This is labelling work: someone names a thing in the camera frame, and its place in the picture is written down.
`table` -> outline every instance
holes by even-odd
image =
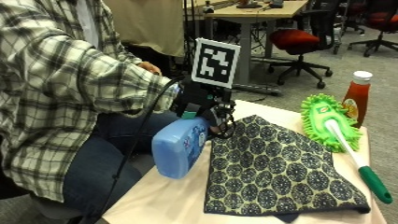
[[[192,0],[194,2],[194,12],[191,11],[191,1],[186,0],[186,15],[187,18],[184,18],[184,12],[183,12],[183,20],[188,20],[191,21],[194,19],[194,23],[195,23],[195,37],[199,37],[199,21],[203,20],[203,12],[202,12],[202,8],[206,6],[206,0]],[[219,9],[223,7],[230,6],[232,3],[235,2],[235,0],[211,0],[210,1],[210,6],[212,6],[214,9]]]
[[[271,123],[302,133],[298,113],[236,101],[235,119],[252,114],[258,114]],[[367,129],[361,127],[360,132],[363,135],[359,140],[357,154],[365,162],[369,162]],[[234,217],[202,213],[208,156],[210,143],[207,142],[192,169],[179,180],[160,176],[154,167],[103,214],[106,222],[110,224],[283,224],[275,217]],[[332,162],[336,172],[364,193],[371,211],[364,215],[353,211],[303,214],[299,215],[294,224],[387,224],[367,186],[355,171],[349,155],[332,154]]]
[[[259,3],[262,8],[267,6],[264,3]],[[264,43],[264,55],[263,58],[271,58],[272,43],[268,41],[268,35],[274,31],[274,24],[276,19],[291,18],[294,14],[306,6],[307,1],[284,1],[283,8],[272,8],[262,10],[262,8],[236,8],[236,6],[224,7],[216,9],[214,13],[207,13],[207,18],[216,18],[226,21],[236,22],[240,24],[240,53],[239,53],[239,70],[234,78],[234,86],[260,88],[254,84],[250,84],[250,61],[251,61],[251,36],[250,29],[251,23],[267,22],[266,36],[267,41]]]

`jeans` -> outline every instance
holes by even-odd
[[[154,134],[178,117],[166,112],[152,114],[142,130],[134,153],[150,153]],[[142,123],[142,117],[127,118],[119,114],[101,114],[91,135],[82,144],[63,181],[65,206],[79,210],[82,223],[91,224],[99,217],[113,184],[123,153],[131,148],[131,140]],[[120,199],[142,177],[139,171],[126,163],[113,190],[106,209]]]

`bottle cap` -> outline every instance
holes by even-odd
[[[365,71],[355,71],[351,76],[351,80],[353,83],[359,85],[369,84],[369,78],[372,77],[372,73]]]

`plaid shirt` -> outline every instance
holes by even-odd
[[[0,134],[2,169],[37,196],[63,201],[67,166],[98,113],[140,111],[168,79],[152,76],[123,51],[101,0],[91,15],[99,35],[85,42],[66,0],[0,2]],[[172,87],[155,111],[168,108]]]

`person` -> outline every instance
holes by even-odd
[[[17,186],[94,223],[142,114],[168,78],[123,50],[97,0],[0,2],[1,166]],[[172,85],[134,150],[176,116]],[[140,178],[124,165],[107,207]]]

